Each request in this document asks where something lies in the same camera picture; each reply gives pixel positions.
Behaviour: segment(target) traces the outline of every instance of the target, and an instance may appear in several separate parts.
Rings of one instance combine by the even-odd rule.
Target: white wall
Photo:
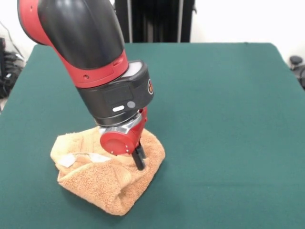
[[[191,42],[271,42],[286,62],[305,59],[305,0],[196,0],[196,7]],[[0,0],[0,21],[28,58],[35,43],[19,24],[17,0]],[[1,26],[0,35],[7,35]]]

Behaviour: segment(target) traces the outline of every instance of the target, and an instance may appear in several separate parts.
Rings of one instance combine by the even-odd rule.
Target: red joint housing
[[[140,112],[142,115],[141,121],[127,134],[112,131],[101,136],[100,142],[104,150],[114,155],[133,153],[139,145],[142,131],[147,121],[147,108],[143,108]]]
[[[90,88],[109,83],[120,77],[128,68],[125,50],[112,63],[98,69],[78,69],[68,63],[55,49],[44,32],[38,17],[39,0],[20,0],[19,17],[26,34],[33,40],[51,46],[66,67],[73,83],[79,88]]]

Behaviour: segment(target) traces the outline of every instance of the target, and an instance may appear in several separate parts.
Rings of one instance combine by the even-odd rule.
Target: crumpled towel
[[[98,127],[58,136],[51,158],[59,170],[58,183],[105,212],[125,215],[147,189],[165,159],[159,140],[146,129],[141,145],[146,168],[139,171],[129,155],[114,156],[100,145]]]

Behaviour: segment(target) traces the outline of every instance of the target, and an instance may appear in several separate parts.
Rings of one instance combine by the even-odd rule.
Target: table
[[[155,88],[166,159],[124,217],[61,188],[58,135],[94,127],[56,53],[36,46],[0,117],[1,229],[305,228],[305,96],[268,43],[127,44]]]

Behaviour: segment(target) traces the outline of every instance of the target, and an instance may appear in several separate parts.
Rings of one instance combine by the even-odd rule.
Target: red robot arm
[[[101,146],[131,154],[139,170],[146,106],[154,96],[147,66],[129,62],[109,0],[18,0],[20,24],[33,41],[58,54],[100,127]]]

